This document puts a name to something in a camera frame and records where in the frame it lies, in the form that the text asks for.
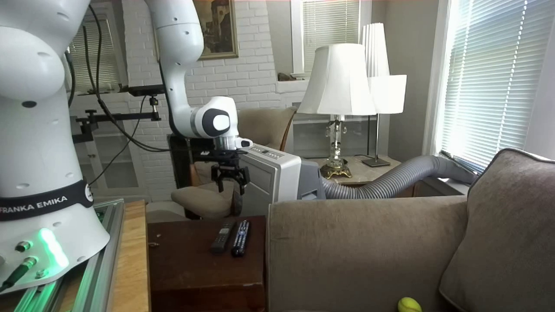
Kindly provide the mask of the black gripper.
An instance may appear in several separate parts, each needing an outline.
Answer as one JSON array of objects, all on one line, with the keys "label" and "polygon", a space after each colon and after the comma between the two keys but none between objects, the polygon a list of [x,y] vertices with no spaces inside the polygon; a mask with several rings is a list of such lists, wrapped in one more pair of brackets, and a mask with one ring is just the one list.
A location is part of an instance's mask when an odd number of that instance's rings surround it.
[{"label": "black gripper", "polygon": [[239,194],[244,194],[249,182],[246,166],[239,164],[241,151],[211,151],[206,161],[211,161],[211,178],[215,180],[218,192],[223,190],[223,178],[239,182]]}]

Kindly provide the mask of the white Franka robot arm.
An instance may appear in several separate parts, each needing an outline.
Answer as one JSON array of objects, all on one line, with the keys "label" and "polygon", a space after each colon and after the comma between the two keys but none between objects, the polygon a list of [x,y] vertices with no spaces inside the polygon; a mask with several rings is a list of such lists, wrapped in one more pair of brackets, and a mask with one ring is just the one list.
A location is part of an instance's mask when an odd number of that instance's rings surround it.
[{"label": "white Franka robot arm", "polygon": [[[97,255],[109,234],[81,175],[69,123],[62,52],[90,0],[0,0],[0,284],[39,286]],[[220,151],[251,142],[235,104],[215,97],[192,107],[185,69],[202,52],[192,0],[145,0],[157,40],[171,126],[211,138]]]}]

